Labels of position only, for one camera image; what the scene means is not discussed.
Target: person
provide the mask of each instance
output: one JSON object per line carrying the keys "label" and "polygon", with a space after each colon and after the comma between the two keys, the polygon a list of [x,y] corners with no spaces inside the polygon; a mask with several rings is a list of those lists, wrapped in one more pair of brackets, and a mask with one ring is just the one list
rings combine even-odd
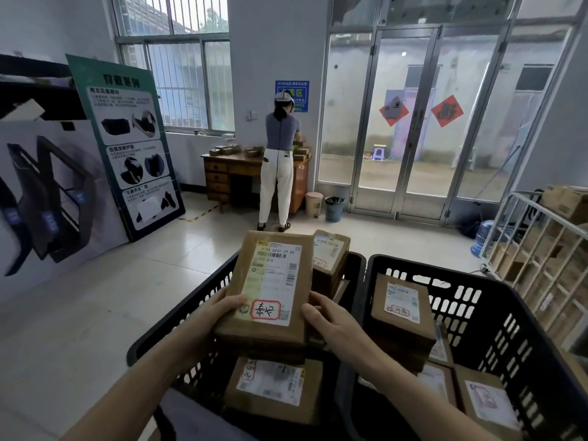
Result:
{"label": "person", "polygon": [[[421,440],[498,440],[380,350],[345,309],[315,292],[311,293],[311,302],[316,305],[302,306],[306,320],[342,362],[386,396]],[[140,437],[174,379],[211,351],[211,331],[217,320],[244,303],[242,295],[225,297],[225,289],[214,294],[141,357],[62,441],[127,441]],[[222,441],[227,437],[217,435],[214,439]]]}
{"label": "person", "polygon": [[292,157],[294,140],[302,141],[300,121],[292,115],[294,101],[290,93],[282,91],[274,97],[274,110],[265,117],[265,132],[268,144],[261,165],[261,188],[259,192],[258,230],[265,230],[272,197],[277,181],[277,209],[280,219],[279,232],[290,229],[288,211],[294,180]]}

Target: white cap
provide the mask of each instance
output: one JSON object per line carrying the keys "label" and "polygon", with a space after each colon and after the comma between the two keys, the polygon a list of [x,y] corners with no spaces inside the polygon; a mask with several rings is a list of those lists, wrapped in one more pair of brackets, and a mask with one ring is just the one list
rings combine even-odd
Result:
{"label": "white cap", "polygon": [[293,102],[292,97],[288,91],[281,91],[273,98],[278,102]]}

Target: green display board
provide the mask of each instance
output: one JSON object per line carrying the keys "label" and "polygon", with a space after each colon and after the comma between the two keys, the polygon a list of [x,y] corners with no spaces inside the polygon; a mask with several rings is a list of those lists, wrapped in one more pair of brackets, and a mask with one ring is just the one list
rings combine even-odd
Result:
{"label": "green display board", "polygon": [[185,213],[150,71],[67,55],[129,238]]}

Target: right hand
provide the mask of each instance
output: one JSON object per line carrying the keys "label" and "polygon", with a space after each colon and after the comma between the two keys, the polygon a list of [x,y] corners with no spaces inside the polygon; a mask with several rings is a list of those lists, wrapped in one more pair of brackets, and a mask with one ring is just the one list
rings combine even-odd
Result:
{"label": "right hand", "polygon": [[322,334],[334,354],[342,361],[361,371],[363,364],[380,349],[369,338],[357,321],[327,296],[311,291],[309,303],[302,305],[302,314],[316,330]]}

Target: woman standing at desk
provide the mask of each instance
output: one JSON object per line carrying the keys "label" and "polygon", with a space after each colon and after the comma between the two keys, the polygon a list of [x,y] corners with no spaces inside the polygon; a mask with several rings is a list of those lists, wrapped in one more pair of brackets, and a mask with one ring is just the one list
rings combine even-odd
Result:
{"label": "woman standing at desk", "polygon": [[274,110],[265,117],[268,145],[261,165],[258,230],[265,230],[277,181],[277,209],[280,217],[279,232],[290,229],[288,211],[294,178],[292,157],[293,141],[302,140],[300,121],[291,115],[294,101],[287,91],[276,94]]}

